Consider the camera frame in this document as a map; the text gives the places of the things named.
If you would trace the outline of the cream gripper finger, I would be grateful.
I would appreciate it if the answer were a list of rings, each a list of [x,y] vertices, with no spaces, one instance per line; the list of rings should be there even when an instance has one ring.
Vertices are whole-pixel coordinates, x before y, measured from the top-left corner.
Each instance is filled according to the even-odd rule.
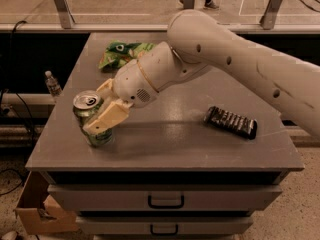
[[[109,78],[106,80],[103,84],[101,84],[96,92],[103,98],[106,99],[108,97],[113,97],[114,92],[113,92],[113,79]]]
[[[106,108],[84,124],[83,130],[88,134],[98,135],[126,120],[129,112],[129,103],[121,99],[111,101]]]

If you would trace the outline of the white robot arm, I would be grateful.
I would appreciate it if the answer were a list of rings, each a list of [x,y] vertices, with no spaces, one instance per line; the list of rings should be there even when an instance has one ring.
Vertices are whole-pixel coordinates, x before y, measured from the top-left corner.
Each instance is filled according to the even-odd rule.
[[[211,65],[223,70],[309,134],[320,137],[320,67],[241,38],[196,10],[168,24],[167,40],[124,65],[97,93],[104,99],[83,126],[99,134],[126,120],[177,83]]]

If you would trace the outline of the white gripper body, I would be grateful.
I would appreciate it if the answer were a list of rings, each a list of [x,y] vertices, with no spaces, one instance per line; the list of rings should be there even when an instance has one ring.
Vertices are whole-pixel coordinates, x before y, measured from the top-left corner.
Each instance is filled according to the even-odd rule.
[[[141,71],[138,60],[132,60],[118,70],[113,79],[113,91],[120,99],[136,108],[145,107],[158,96]]]

